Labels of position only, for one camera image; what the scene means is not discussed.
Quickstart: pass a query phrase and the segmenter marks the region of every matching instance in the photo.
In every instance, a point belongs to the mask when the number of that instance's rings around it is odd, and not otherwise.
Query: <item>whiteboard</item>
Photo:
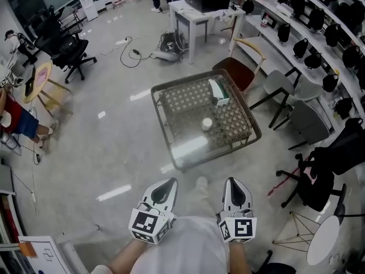
[[[50,236],[20,236],[19,241],[30,241],[32,244],[37,257],[27,259],[36,273],[73,274]]]

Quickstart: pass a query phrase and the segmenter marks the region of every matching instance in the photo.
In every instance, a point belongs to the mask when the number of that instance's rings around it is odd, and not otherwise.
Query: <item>red shirt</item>
[[[10,96],[7,96],[4,110],[11,115],[11,124],[8,127],[0,126],[5,132],[11,134],[17,127],[21,118],[22,106],[14,101]]]

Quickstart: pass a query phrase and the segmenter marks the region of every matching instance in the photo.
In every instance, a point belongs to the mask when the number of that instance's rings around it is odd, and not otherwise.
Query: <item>red chair seat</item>
[[[228,57],[214,65],[213,70],[224,69],[228,72],[239,90],[244,91],[255,77],[254,72],[240,61]]]

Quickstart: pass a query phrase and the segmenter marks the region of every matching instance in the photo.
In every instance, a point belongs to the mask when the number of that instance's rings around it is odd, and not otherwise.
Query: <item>glass table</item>
[[[229,103],[213,103],[209,80],[220,84]],[[157,85],[153,104],[175,169],[186,169],[248,146],[262,136],[244,98],[223,70],[213,70]],[[212,120],[210,129],[203,119]]]

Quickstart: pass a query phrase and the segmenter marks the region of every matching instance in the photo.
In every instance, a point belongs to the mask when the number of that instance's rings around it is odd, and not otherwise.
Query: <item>round table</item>
[[[71,93],[71,90],[69,90],[68,88],[66,88],[66,87],[62,86],[61,84],[59,84],[57,82],[54,82],[50,79],[51,71],[52,71],[52,63],[51,62],[44,63],[36,69],[35,76],[34,76],[33,90],[28,96],[25,96],[24,103],[30,103],[33,99],[38,97],[40,103],[43,105],[43,107],[46,109],[46,111],[53,118],[53,115],[52,115],[51,111],[49,109],[47,109],[46,104],[44,103],[43,99],[39,96],[39,94],[42,94],[46,98],[48,98],[50,101],[54,102],[57,106],[59,106],[65,112],[67,112],[69,114],[73,114],[72,111],[70,111],[68,108],[66,108],[64,105],[62,105],[60,102],[58,102],[56,99],[54,99],[49,94],[47,94],[45,91],[43,91],[43,88],[46,85],[46,83],[50,82],[50,83],[52,83],[52,84],[54,84],[54,85],[56,85],[56,86],[58,86],[58,87],[60,87],[64,90],[67,90],[68,92]],[[38,80],[39,74],[41,72],[46,72],[45,79],[39,85],[37,85],[37,80]]]
[[[328,256],[336,243],[339,231],[340,222],[336,216],[328,217],[321,224],[308,248],[309,265],[317,265]]]

